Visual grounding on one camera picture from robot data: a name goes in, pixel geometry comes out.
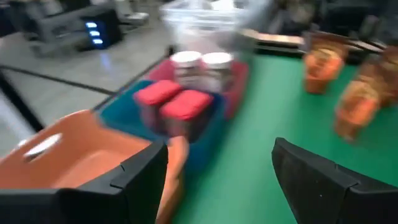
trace blue tray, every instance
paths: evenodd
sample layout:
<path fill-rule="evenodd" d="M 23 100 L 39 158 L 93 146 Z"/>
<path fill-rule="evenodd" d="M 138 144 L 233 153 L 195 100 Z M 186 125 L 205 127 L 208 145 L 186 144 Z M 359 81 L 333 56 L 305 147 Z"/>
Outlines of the blue tray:
<path fill-rule="evenodd" d="M 117 97 L 112 103 L 99 112 L 103 123 L 113 129 L 132 134 L 150 141 L 164 139 L 168 136 L 160 135 L 147 128 L 140 119 L 139 105 L 133 100 L 135 92 L 149 86 L 153 81 L 143 80 L 137 82 L 128 91 Z M 215 107 L 213 116 L 210 118 L 208 126 L 203 130 L 200 137 L 189 145 L 189 156 L 185 169 L 188 173 L 202 170 L 215 150 L 217 140 L 224 133 L 225 126 L 225 100 L 221 95 L 213 94 Z"/>

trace red tray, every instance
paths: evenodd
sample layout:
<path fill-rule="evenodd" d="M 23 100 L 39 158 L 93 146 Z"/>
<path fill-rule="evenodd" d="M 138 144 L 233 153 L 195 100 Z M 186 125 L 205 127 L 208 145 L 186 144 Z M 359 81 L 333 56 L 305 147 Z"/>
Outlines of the red tray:
<path fill-rule="evenodd" d="M 229 91 L 223 93 L 227 99 L 227 109 L 225 116 L 232 118 L 237 110 L 248 79 L 248 66 L 245 63 L 234 61 L 232 63 L 234 83 Z M 169 59 L 164 60 L 155 69 L 149 72 L 146 77 L 150 80 L 174 80 L 174 67 Z"/>

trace red container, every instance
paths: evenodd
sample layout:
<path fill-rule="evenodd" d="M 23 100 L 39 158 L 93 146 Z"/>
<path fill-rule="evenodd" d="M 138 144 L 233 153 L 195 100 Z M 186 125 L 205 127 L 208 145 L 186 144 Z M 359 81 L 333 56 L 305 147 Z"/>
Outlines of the red container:
<path fill-rule="evenodd" d="M 196 90 L 185 90 L 160 110 L 171 136 L 185 136 L 196 140 L 206 126 L 213 97 Z"/>
<path fill-rule="evenodd" d="M 246 80 L 248 79 L 248 66 L 239 61 L 233 61 L 231 65 L 233 84 L 228 91 L 223 92 L 227 101 L 225 116 L 232 118 L 239 108 L 246 89 Z M 154 68 L 146 76 L 150 80 L 174 80 L 174 66 L 169 59 L 164 60 L 159 66 Z"/>
<path fill-rule="evenodd" d="M 134 99 L 141 106 L 141 118 L 148 127 L 156 132 L 164 132 L 164 122 L 159 109 L 181 89 L 178 83 L 161 80 L 134 94 Z"/>

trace blue light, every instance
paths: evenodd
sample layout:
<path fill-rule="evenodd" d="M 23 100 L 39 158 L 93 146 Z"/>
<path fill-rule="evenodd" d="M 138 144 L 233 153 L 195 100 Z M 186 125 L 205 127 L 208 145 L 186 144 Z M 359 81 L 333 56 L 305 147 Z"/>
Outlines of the blue light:
<path fill-rule="evenodd" d="M 99 36 L 100 32 L 98 32 L 98 31 L 90 31 L 90 35 L 93 36 L 93 37 Z"/>
<path fill-rule="evenodd" d="M 86 26 L 88 28 L 95 28 L 97 27 L 97 24 L 95 22 L 86 22 Z"/>
<path fill-rule="evenodd" d="M 102 41 L 101 39 L 94 39 L 94 40 L 93 40 L 93 43 L 94 43 L 94 44 L 102 44 L 103 41 Z"/>

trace white jar lid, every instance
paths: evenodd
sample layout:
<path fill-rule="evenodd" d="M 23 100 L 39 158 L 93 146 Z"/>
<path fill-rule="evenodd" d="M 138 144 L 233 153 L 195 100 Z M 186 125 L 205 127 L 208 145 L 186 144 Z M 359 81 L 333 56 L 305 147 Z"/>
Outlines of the white jar lid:
<path fill-rule="evenodd" d="M 214 52 L 208 53 L 202 56 L 203 63 L 206 64 L 208 68 L 220 69 L 220 68 L 229 68 L 231 66 L 231 62 L 233 57 L 229 53 L 224 52 Z"/>
<path fill-rule="evenodd" d="M 183 51 L 173 54 L 171 60 L 178 68 L 188 68 L 198 66 L 201 53 L 196 51 Z"/>

